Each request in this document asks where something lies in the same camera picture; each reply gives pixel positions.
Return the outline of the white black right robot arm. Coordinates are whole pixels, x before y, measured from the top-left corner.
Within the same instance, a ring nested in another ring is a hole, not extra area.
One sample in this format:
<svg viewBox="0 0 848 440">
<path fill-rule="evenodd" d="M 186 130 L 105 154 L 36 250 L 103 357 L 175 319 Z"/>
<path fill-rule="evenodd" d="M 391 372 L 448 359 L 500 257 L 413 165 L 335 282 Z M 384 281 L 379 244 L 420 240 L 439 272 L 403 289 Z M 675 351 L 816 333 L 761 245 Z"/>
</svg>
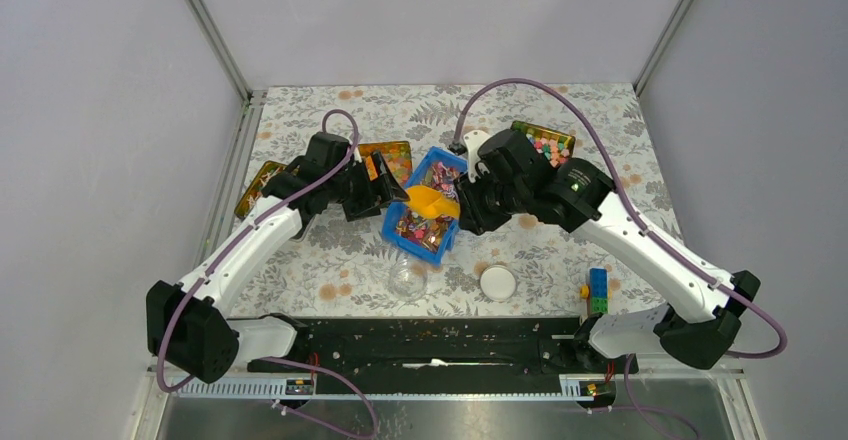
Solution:
<svg viewBox="0 0 848 440">
<path fill-rule="evenodd" d="M 621 356 L 665 353 L 708 370 L 728 353 L 759 290 L 756 276 L 710 266 L 629 213 L 613 180 L 590 161 L 571 158 L 554 166 L 515 130 L 473 130 L 457 148 L 468 159 L 455 182 L 460 229 L 483 235 L 516 214 L 533 215 L 601 247 L 663 298 L 648 310 L 590 315 L 574 335 L 579 367 L 597 372 Z"/>
</svg>

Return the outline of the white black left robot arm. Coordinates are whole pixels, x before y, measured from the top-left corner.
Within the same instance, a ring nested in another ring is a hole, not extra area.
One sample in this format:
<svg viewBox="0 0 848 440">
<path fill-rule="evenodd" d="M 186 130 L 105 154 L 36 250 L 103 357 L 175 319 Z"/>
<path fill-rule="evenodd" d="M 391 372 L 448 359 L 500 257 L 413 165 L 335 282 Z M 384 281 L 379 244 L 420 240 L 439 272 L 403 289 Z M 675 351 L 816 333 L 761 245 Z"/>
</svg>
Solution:
<svg viewBox="0 0 848 440">
<path fill-rule="evenodd" d="M 301 239 L 328 206 L 347 221 L 380 215 L 407 200 L 379 152 L 362 156 L 347 139 L 314 134 L 304 154 L 265 184 L 235 231 L 176 283 L 156 282 L 146 295 L 147 348 L 158 365 L 170 363 L 205 383 L 232 366 L 272 357 L 296 371 L 309 361 L 310 345 L 293 321 L 278 314 L 233 319 L 247 283 L 288 241 Z"/>
</svg>

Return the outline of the yellow plastic scoop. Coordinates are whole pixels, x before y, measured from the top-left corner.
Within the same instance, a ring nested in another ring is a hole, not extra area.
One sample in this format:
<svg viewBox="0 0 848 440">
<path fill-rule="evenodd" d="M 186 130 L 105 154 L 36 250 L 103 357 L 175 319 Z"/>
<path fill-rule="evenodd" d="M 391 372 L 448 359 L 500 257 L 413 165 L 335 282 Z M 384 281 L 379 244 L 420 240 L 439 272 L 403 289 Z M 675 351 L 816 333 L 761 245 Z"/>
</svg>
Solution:
<svg viewBox="0 0 848 440">
<path fill-rule="evenodd" d="M 460 217 L 459 203 L 438 190 L 424 185 L 413 185 L 408 187 L 406 192 L 409 200 L 405 202 L 405 205 L 425 219 L 436 219 L 441 216 L 454 219 Z"/>
</svg>

